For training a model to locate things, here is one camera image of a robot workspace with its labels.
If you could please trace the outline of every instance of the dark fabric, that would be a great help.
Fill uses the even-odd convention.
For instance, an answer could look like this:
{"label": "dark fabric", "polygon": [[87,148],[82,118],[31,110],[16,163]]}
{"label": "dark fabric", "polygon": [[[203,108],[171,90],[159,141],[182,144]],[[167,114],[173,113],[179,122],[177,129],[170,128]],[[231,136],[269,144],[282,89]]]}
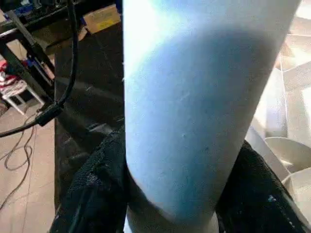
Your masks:
{"label": "dark fabric", "polygon": [[216,212],[226,233],[304,233],[305,221],[290,194],[244,142]]}
{"label": "dark fabric", "polygon": [[74,175],[51,233],[122,232],[128,190],[124,130],[111,133]]}
{"label": "dark fabric", "polygon": [[[123,53],[121,24],[79,42],[77,79],[55,123],[55,206],[74,173],[111,132],[123,125]],[[55,95],[68,84],[71,48],[55,55]]]}

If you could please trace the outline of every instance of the black cable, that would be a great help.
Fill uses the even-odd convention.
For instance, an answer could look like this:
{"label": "black cable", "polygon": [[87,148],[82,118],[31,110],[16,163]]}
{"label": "black cable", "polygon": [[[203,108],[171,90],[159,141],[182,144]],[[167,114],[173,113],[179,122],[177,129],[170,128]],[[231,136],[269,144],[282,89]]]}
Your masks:
{"label": "black cable", "polygon": [[77,76],[77,68],[78,68],[78,30],[77,30],[77,18],[74,10],[74,6],[72,0],[67,0],[67,8],[68,8],[68,16],[70,21],[70,26],[72,30],[72,62],[71,62],[71,72],[70,72],[70,80],[69,84],[60,98],[58,103],[63,105],[68,99],[70,93],[72,92],[74,82]]}
{"label": "black cable", "polygon": [[[35,116],[35,114],[31,115],[30,117],[28,117],[25,122],[24,122],[24,125],[27,125],[27,121],[32,118],[33,116]],[[24,146],[21,146],[19,147],[19,143],[21,142],[24,134],[25,134],[25,131],[22,131],[22,134],[19,138],[19,140],[16,142],[16,144],[13,146],[13,148],[8,152],[6,153],[5,155],[3,155],[1,158],[0,158],[0,161],[2,159],[5,158],[5,162],[4,162],[4,166],[6,169],[8,169],[9,171],[15,171],[19,168],[21,168],[22,166],[24,166],[26,163],[27,163],[27,168],[26,168],[26,171],[25,171],[25,174],[23,176],[23,178],[21,179],[21,181],[19,182],[19,184],[16,186],[16,188],[14,188],[10,193],[9,195],[4,199],[3,203],[1,204],[0,206],[0,211],[4,208],[5,204],[8,202],[9,198],[22,186],[22,184],[24,183],[26,177],[27,177],[27,174],[28,174],[28,171],[29,171],[29,168],[30,168],[30,158],[31,158],[31,155],[33,153],[33,148],[31,146],[28,145],[28,143],[30,142],[30,140],[32,139],[33,135],[34,135],[34,132],[35,132],[35,125],[33,125],[33,128],[32,128],[32,131],[31,131],[31,134],[29,136],[29,138],[27,139],[26,143],[24,144]],[[22,163],[21,165],[17,166],[17,167],[14,167],[14,168],[10,168],[8,166],[8,162],[11,158],[11,156],[13,155],[13,153],[21,148],[24,148],[24,151],[25,151],[25,154],[26,154],[26,160],[24,163]]]}
{"label": "black cable", "polygon": [[68,97],[70,96],[72,92],[74,82],[76,79],[76,75],[77,75],[77,67],[78,67],[78,29],[77,29],[76,13],[75,13],[72,0],[67,0],[67,9],[68,9],[70,26],[72,30],[72,62],[71,62],[69,84],[63,96],[60,98],[59,101],[55,101],[54,104],[49,106],[41,115],[36,117],[35,120],[21,127],[17,127],[13,130],[0,133],[0,138],[22,132],[26,129],[31,128],[32,126],[36,124],[39,124],[40,126],[44,126],[62,112],[64,103],[66,102],[66,100],[68,99]]}

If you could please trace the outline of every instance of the white pipe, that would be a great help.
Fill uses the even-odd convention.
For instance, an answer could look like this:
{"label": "white pipe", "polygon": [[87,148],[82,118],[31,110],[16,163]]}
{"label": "white pipe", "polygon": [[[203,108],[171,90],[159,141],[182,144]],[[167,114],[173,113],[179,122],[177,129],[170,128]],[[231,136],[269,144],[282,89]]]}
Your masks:
{"label": "white pipe", "polygon": [[134,233],[207,231],[298,4],[123,1]]}

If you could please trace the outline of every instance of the cable connector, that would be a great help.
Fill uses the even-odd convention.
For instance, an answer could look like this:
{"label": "cable connector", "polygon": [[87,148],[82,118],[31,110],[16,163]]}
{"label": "cable connector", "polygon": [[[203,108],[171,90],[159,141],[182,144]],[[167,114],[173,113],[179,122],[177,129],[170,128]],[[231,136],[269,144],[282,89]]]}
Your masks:
{"label": "cable connector", "polygon": [[43,113],[38,115],[35,118],[35,121],[40,126],[45,126],[47,123],[49,123],[55,117],[60,115],[63,112],[63,109],[64,109],[63,105],[60,105],[59,103],[54,103],[54,104],[50,105]]}

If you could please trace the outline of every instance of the black wire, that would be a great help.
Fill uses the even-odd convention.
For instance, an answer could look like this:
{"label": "black wire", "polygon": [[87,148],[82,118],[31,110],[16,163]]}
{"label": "black wire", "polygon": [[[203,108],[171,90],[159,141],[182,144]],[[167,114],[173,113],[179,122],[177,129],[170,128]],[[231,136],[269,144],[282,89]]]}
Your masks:
{"label": "black wire", "polygon": [[[72,62],[71,62],[71,72],[70,72],[70,79],[69,84],[63,94],[63,96],[60,98],[59,101],[56,101],[55,104],[58,106],[64,105],[68,97],[70,96],[74,82],[76,80],[77,76],[77,67],[78,67],[78,29],[77,29],[77,19],[76,19],[76,13],[74,9],[74,5],[72,0],[67,0],[67,9],[68,9],[68,17],[70,21],[70,26],[72,30]],[[39,122],[37,120],[33,120],[32,122],[25,124],[21,127],[17,127],[13,130],[9,130],[6,132],[0,133],[0,138],[6,137],[15,133],[22,132],[26,129],[31,128],[32,126],[38,124]]]}
{"label": "black wire", "polygon": [[69,95],[72,92],[74,82],[77,76],[77,68],[78,68],[78,29],[77,29],[77,18],[76,13],[74,10],[74,6],[72,0],[67,0],[67,9],[68,9],[68,16],[70,21],[70,26],[72,30],[72,62],[71,62],[71,72],[70,72],[70,80],[69,84],[61,97],[58,101],[60,105],[63,105],[66,100],[68,99]]}
{"label": "black wire", "polygon": [[5,131],[5,132],[2,132],[2,133],[0,133],[0,138],[6,137],[6,136],[10,136],[10,135],[15,134],[15,133],[20,133],[20,132],[22,132],[22,131],[24,131],[26,129],[29,129],[29,128],[33,127],[36,124],[37,124],[36,121],[32,121],[32,122],[30,122],[30,123],[28,123],[26,125],[17,127],[15,129],[12,129],[12,130],[8,130],[8,131]]}
{"label": "black wire", "polygon": [[[27,121],[32,118],[33,116],[35,116],[35,114],[31,115],[30,117],[28,117],[25,122],[24,122],[24,125],[27,124]],[[26,143],[24,144],[24,146],[22,147],[19,147],[19,143],[21,142],[24,134],[25,134],[25,131],[22,131],[22,134],[19,138],[19,140],[16,142],[16,144],[13,146],[13,148],[8,152],[6,153],[5,155],[3,155],[0,160],[4,159],[5,158],[5,162],[4,162],[4,166],[6,169],[8,169],[9,171],[15,171],[19,168],[21,168],[22,166],[24,166],[26,163],[27,163],[27,168],[26,168],[26,171],[25,171],[25,174],[23,176],[23,178],[21,179],[21,181],[19,182],[19,184],[16,186],[16,188],[14,188],[10,193],[9,195],[4,199],[3,203],[1,204],[0,206],[0,211],[4,208],[5,204],[8,202],[9,198],[23,185],[26,177],[27,177],[27,174],[28,174],[28,171],[29,171],[29,168],[30,168],[30,158],[31,158],[31,155],[33,153],[33,148],[31,146],[28,145],[28,143],[30,142],[30,140],[32,139],[33,135],[34,135],[34,132],[35,132],[35,126],[33,126],[32,128],[32,131],[31,131],[31,134],[29,136],[29,138],[27,139]],[[13,153],[21,148],[24,148],[24,151],[25,151],[25,154],[26,154],[26,160],[23,164],[17,166],[17,167],[14,167],[14,168],[9,168],[8,167],[8,162],[11,158],[11,156],[13,155]]]}

